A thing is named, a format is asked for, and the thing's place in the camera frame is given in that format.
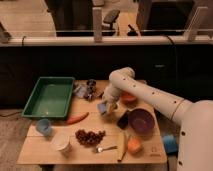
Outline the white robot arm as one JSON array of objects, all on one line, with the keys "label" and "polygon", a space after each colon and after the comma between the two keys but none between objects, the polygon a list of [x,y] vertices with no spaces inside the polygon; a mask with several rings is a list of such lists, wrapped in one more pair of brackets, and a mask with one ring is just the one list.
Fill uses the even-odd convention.
[{"label": "white robot arm", "polygon": [[177,171],[213,171],[213,100],[191,102],[134,79],[130,67],[114,70],[103,94],[107,104],[116,103],[126,91],[153,106],[181,126]]}]

